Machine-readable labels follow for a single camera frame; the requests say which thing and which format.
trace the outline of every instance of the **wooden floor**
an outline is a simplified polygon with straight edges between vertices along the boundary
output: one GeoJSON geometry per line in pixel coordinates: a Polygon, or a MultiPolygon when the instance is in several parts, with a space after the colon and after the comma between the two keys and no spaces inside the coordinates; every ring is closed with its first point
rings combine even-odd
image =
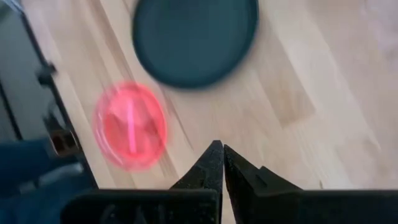
{"type": "Polygon", "coordinates": [[[398,187],[397,1],[259,0],[249,55],[202,91],[163,86],[141,67],[136,2],[24,1],[100,187],[167,188],[214,139],[304,189],[398,187]],[[167,153],[144,172],[113,166],[91,131],[98,97],[123,80],[147,85],[168,121],[167,153]]]}

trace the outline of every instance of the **black metal frame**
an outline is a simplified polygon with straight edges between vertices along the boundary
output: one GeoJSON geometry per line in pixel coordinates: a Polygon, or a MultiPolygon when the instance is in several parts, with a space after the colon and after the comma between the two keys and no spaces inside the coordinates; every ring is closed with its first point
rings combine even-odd
{"type": "MultiPolygon", "coordinates": [[[[65,127],[61,128],[61,130],[59,130],[59,129],[52,130],[51,127],[49,127],[50,124],[46,124],[47,129],[49,131],[58,131],[61,133],[71,132],[71,134],[76,142],[77,148],[81,149],[81,144],[79,142],[79,139],[77,138],[75,129],[72,125],[72,122],[70,121],[70,118],[69,118],[69,115],[65,108],[65,105],[62,102],[61,96],[60,96],[60,94],[57,90],[57,87],[54,83],[54,80],[53,80],[53,76],[57,73],[57,69],[54,67],[54,65],[52,63],[48,62],[46,60],[46,58],[44,57],[44,54],[42,53],[42,51],[40,49],[39,43],[33,33],[33,30],[31,28],[29,21],[25,15],[24,11],[22,10],[21,6],[15,5],[17,3],[13,2],[13,1],[5,2],[5,3],[8,4],[11,9],[15,10],[18,13],[19,17],[21,18],[22,25],[24,26],[24,29],[27,32],[29,41],[32,44],[33,49],[34,49],[34,53],[37,56],[39,63],[40,63],[40,68],[37,72],[37,80],[40,83],[40,85],[50,89],[50,91],[54,97],[55,104],[58,106],[58,108],[60,110],[61,117],[65,122],[65,127]]],[[[12,123],[12,127],[14,128],[14,132],[16,133],[16,137],[18,138],[18,140],[21,140],[22,139],[21,132],[16,123],[16,119],[15,119],[14,115],[12,114],[11,107],[9,106],[9,102],[7,100],[5,92],[2,89],[1,84],[0,84],[0,95],[4,98],[4,102],[5,102],[4,104],[6,105],[7,113],[9,114],[9,117],[10,117],[10,120],[12,123]]],[[[98,187],[95,182],[95,178],[93,177],[93,174],[91,172],[91,169],[86,161],[86,158],[84,156],[83,156],[83,158],[79,157],[79,160],[81,160],[83,166],[85,167],[85,170],[90,172],[93,187],[98,187]]]]}

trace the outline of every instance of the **round dark plate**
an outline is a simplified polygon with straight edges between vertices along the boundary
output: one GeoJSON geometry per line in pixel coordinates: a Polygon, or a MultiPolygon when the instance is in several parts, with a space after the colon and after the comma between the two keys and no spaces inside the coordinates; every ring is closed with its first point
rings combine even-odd
{"type": "Polygon", "coordinates": [[[140,0],[132,39],[142,66],[158,81],[198,88],[242,60],[257,22],[257,0],[140,0]]]}

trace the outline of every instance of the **red plastic disc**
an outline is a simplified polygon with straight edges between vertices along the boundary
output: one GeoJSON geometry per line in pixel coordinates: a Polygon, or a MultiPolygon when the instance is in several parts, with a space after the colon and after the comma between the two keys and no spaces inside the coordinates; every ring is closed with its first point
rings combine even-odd
{"type": "Polygon", "coordinates": [[[142,85],[122,83],[103,93],[94,132],[103,154],[125,169],[145,169],[162,155],[166,123],[155,96],[142,85]]]}

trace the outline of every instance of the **blue fabric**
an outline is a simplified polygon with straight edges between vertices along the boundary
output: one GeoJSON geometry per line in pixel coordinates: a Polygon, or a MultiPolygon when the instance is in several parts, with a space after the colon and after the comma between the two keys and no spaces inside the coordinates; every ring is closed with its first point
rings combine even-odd
{"type": "Polygon", "coordinates": [[[0,144],[0,197],[18,194],[19,184],[77,161],[74,157],[51,158],[51,150],[47,138],[0,144]]]}
{"type": "Polygon", "coordinates": [[[74,157],[49,157],[47,139],[0,144],[0,223],[60,223],[60,211],[76,195],[92,188],[88,174],[67,177],[28,194],[19,194],[21,183],[76,162],[74,157]]]}
{"type": "Polygon", "coordinates": [[[0,200],[2,224],[60,223],[62,208],[74,197],[91,189],[90,177],[83,174],[59,180],[31,192],[0,200]]]}

